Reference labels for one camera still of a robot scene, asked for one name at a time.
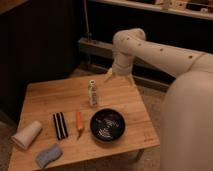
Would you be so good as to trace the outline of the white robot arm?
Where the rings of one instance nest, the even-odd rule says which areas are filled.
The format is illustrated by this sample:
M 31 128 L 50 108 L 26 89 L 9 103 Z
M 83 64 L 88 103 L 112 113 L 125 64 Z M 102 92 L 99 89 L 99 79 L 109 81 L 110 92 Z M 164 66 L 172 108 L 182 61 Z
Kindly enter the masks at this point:
M 175 78 L 162 105 L 160 171 L 213 171 L 213 54 L 152 43 L 133 28 L 114 34 L 113 58 L 113 77 L 140 58 Z

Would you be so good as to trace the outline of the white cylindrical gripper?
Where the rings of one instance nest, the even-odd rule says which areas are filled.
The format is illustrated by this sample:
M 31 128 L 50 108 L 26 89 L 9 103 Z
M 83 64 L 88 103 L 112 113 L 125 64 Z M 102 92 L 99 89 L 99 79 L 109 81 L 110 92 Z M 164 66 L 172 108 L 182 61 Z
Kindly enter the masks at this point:
M 132 56 L 116 56 L 112 64 L 112 68 L 109 68 L 106 73 L 106 79 L 104 80 L 104 83 L 107 83 L 110 79 L 112 79 L 114 77 L 114 74 L 119 76 L 128 75 L 128 81 L 130 82 L 131 86 L 135 87 L 134 78 L 132 75 L 130 75 L 132 73 L 133 62 L 134 58 Z

